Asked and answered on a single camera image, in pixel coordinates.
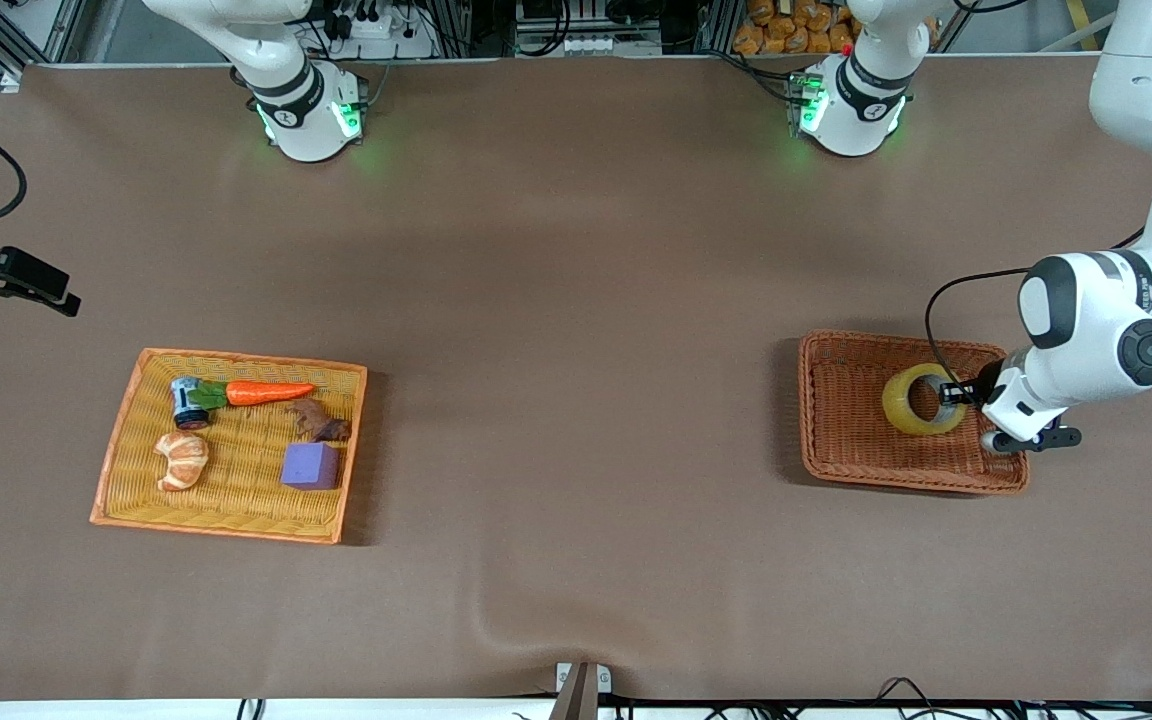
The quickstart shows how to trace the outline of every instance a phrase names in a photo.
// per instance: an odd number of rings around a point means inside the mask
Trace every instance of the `orange wicker tray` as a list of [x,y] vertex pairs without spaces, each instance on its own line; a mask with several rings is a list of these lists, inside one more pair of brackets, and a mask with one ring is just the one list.
[[[212,410],[210,427],[197,430],[211,454],[198,484],[183,492],[159,491],[156,480],[162,477],[166,460],[156,454],[154,442],[175,429],[168,386],[179,376],[319,386],[310,397],[353,425],[347,442],[329,444],[343,450],[339,486],[305,492],[280,482],[285,448],[302,438],[294,433],[287,404],[273,402]],[[366,387],[367,370],[362,365],[236,353],[142,351],[114,419],[91,521],[180,533],[339,543]]]
[[[955,374],[970,378],[1005,356],[1001,347],[938,342]],[[929,488],[977,495],[1015,495],[1029,484],[1025,454],[996,455],[980,447],[993,425],[969,411],[941,435],[915,437],[882,415],[882,387],[912,365],[934,363],[916,338],[813,331],[799,342],[799,432],[803,464],[814,477],[840,483]],[[918,397],[915,396],[915,407]],[[932,402],[925,397],[924,402]]]

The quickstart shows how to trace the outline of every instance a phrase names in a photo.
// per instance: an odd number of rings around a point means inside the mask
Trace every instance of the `yellow tape roll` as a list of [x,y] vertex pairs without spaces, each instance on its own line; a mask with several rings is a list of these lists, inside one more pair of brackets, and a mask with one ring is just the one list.
[[941,386],[950,382],[950,376],[935,363],[914,365],[905,372],[893,376],[887,386],[882,387],[882,414],[887,415],[887,422],[900,432],[911,435],[938,435],[958,427],[968,411],[965,406],[941,406],[931,420],[924,420],[914,412],[914,408],[909,406],[909,391],[918,381],[931,384],[933,389],[940,391]]

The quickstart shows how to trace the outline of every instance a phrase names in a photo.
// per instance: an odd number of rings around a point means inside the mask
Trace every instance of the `purple foam block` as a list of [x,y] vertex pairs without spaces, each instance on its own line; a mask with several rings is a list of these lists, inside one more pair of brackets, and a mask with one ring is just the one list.
[[296,442],[283,456],[283,484],[294,488],[334,488],[339,454],[324,442]]

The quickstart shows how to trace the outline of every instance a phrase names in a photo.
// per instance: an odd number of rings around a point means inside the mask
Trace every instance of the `brown table surface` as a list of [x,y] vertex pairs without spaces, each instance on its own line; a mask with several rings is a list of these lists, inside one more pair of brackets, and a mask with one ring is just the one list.
[[[0,245],[84,304],[0,302],[0,698],[529,694],[579,657],[643,697],[1152,697],[1152,392],[983,500],[810,479],[791,401],[806,331],[918,334],[945,279],[1137,227],[1093,63],[929,61],[854,160],[717,60],[399,67],[317,165],[223,69],[29,69]],[[941,333],[1023,341],[1015,287]],[[356,544],[89,525],[146,346],[380,374]]]

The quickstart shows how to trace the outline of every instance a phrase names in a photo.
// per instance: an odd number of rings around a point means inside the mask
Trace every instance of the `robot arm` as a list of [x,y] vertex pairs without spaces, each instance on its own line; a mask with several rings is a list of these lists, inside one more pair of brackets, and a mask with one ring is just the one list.
[[145,6],[210,41],[238,69],[270,141],[293,160],[314,162],[362,136],[361,82],[329,61],[311,61],[291,28],[312,0],[145,0]]
[[[1092,81],[1091,109],[1109,136],[1152,156],[1152,0],[1121,0]],[[1123,250],[1052,255],[1020,287],[1032,346],[1011,353],[982,408],[1009,437],[1038,442],[1069,407],[1152,388],[1152,204]]]
[[850,0],[864,24],[850,56],[831,55],[804,73],[823,78],[823,104],[799,119],[799,131],[841,156],[864,156],[896,129],[905,89],[927,55],[923,20],[947,0]]

